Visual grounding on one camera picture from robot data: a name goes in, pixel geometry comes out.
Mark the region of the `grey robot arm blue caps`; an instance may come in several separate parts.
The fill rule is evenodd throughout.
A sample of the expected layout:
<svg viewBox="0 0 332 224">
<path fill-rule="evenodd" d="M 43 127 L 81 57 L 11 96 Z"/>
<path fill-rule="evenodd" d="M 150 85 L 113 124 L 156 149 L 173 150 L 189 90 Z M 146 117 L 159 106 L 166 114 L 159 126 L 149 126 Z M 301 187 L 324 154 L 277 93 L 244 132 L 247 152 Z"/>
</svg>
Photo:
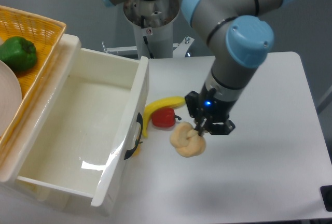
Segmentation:
<svg viewBox="0 0 332 224">
<path fill-rule="evenodd" d="M 199 135 L 227 135 L 234 129 L 229 113 L 274 44 L 271 27 L 259 17 L 294 0 L 102 0 L 123 4 L 135 31 L 137 55 L 169 58 L 173 38 L 167 31 L 179 13 L 215 61 L 200 92 L 185 97 Z"/>
</svg>

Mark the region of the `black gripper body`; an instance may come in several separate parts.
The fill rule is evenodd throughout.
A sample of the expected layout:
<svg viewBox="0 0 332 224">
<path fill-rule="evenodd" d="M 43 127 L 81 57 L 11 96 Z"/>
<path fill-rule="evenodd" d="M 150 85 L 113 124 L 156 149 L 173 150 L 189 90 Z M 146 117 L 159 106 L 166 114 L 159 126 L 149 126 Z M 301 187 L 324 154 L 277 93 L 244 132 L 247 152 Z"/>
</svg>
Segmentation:
<svg viewBox="0 0 332 224">
<path fill-rule="evenodd" d="M 185 96 L 185 102 L 189 115 L 194 118 L 194 122 L 196 118 L 200 118 L 201 121 L 207 120 L 207 133 L 228 135 L 235 129 L 234 123 L 229 120 L 229 113 L 235 102 L 222 101 L 216 96 L 216 89 L 207 90 L 206 87 L 203 87 L 200 93 L 195 91 L 188 93 Z"/>
</svg>

